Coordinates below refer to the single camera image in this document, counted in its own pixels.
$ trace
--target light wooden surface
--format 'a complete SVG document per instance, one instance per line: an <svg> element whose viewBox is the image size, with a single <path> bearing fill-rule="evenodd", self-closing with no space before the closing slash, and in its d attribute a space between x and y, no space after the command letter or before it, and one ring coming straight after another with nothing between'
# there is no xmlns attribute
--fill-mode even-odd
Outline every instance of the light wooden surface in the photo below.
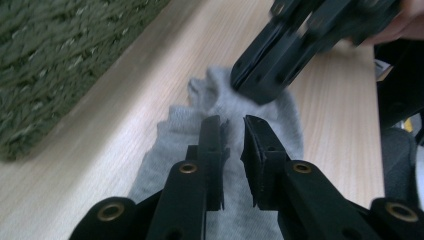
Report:
<svg viewBox="0 0 424 240"><path fill-rule="evenodd" d="M272 0L172 0L27 159L0 166L0 239L67 239L96 202L125 196L156 124L187 104L187 81L232 66ZM290 87L305 160L348 199L383 195L371 49L340 44Z"/></svg>

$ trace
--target metal rivet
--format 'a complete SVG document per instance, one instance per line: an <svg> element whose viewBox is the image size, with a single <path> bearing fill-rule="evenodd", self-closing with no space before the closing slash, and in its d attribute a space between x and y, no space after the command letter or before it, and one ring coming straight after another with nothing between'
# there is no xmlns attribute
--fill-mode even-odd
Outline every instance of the metal rivet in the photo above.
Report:
<svg viewBox="0 0 424 240"><path fill-rule="evenodd" d="M120 202L108 203L99 210L97 218L100 221L109 222L121 216L124 210L125 206Z"/></svg>
<svg viewBox="0 0 424 240"><path fill-rule="evenodd" d="M194 173L197 171L197 166L192 163L186 163L180 166L180 172L182 173Z"/></svg>
<svg viewBox="0 0 424 240"><path fill-rule="evenodd" d="M409 209L407 206L400 203L386 203L386 211L393 217L400 219L405 222L417 222L417 214Z"/></svg>
<svg viewBox="0 0 424 240"><path fill-rule="evenodd" d="M293 169L298 173L311 173L312 169L310 166L304 163L296 163L293 165Z"/></svg>

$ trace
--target green textured fabric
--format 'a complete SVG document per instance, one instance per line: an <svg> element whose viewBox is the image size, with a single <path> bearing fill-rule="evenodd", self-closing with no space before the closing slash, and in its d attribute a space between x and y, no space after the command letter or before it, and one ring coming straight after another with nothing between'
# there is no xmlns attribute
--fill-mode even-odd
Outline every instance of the green textured fabric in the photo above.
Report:
<svg viewBox="0 0 424 240"><path fill-rule="evenodd" d="M27 154L168 1L0 1L0 159Z"/></svg>

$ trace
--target gray fabric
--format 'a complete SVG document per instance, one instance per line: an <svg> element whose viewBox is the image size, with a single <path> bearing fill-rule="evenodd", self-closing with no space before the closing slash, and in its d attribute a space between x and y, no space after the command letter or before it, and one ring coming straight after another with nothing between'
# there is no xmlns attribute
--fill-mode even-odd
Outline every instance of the gray fabric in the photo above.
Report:
<svg viewBox="0 0 424 240"><path fill-rule="evenodd" d="M169 119L158 124L158 138L146 154L129 198L140 202L161 190L173 164L184 160L187 146L198 143L201 121L220 115L229 120L231 156L224 167L225 210L207 213L207 239L282 239L277 212L252 208L252 196L240 161L244 141L243 117L267 120L292 159L303 159L303 138L294 100L284 91L264 106L236 94L230 87L230 69L210 68L205 80L188 85L190 107L171 107Z"/></svg>

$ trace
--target black plastic part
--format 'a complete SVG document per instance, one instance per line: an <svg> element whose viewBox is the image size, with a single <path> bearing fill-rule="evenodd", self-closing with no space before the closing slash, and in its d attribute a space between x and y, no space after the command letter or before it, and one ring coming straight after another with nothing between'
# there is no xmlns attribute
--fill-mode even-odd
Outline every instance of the black plastic part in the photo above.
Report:
<svg viewBox="0 0 424 240"><path fill-rule="evenodd" d="M382 129L424 111L423 54L424 41L398 40L376 47L376 58L393 65L377 88Z"/></svg>
<svg viewBox="0 0 424 240"><path fill-rule="evenodd" d="M176 163L162 191L138 205L127 198L108 198L93 206L72 233L81 239L205 239L206 211L224 205L222 172L229 156L226 127L219 116L202 122L199 145L190 145L185 161ZM119 212L119 217L108 218Z"/></svg>
<svg viewBox="0 0 424 240"><path fill-rule="evenodd" d="M202 122L197 159L206 166L207 210L218 211L224 208L224 187L222 181L226 153L222 145L223 132L219 116L209 117Z"/></svg>
<svg viewBox="0 0 424 240"><path fill-rule="evenodd" d="M156 207L147 240L204 239L206 219L205 165L175 164Z"/></svg>
<svg viewBox="0 0 424 240"><path fill-rule="evenodd" d="M100 220L99 214L107 211L117 211L116 207L120 205L123 208L122 214L116 219ZM127 198L111 197L94 205L84 216L81 222L73 231L71 240L106 240L106 239L128 239L131 235L130 230L135 217L136 205Z"/></svg>
<svg viewBox="0 0 424 240"><path fill-rule="evenodd" d="M308 239L380 239L315 165L291 161L285 171L281 181Z"/></svg>
<svg viewBox="0 0 424 240"><path fill-rule="evenodd" d="M279 179L285 162L290 158L265 120L248 115L244 122L246 130L241 160L253 196L253 206L257 204L261 210L278 210L281 199Z"/></svg>
<svg viewBox="0 0 424 240"><path fill-rule="evenodd" d="M415 136L415 141L417 144L424 147L424 110L420 113L421 117L421 130Z"/></svg>
<svg viewBox="0 0 424 240"><path fill-rule="evenodd" d="M383 239L424 239L424 213L404 201L379 198L372 202L371 225Z"/></svg>
<svg viewBox="0 0 424 240"><path fill-rule="evenodd" d="M308 232L292 205L285 206L285 210L278 211L278 226L284 240L305 240Z"/></svg>
<svg viewBox="0 0 424 240"><path fill-rule="evenodd" d="M339 40L359 45L399 13L399 0L276 0L273 18L235 63L231 85L259 105L273 101L312 57ZM309 29L298 29L305 19Z"/></svg>

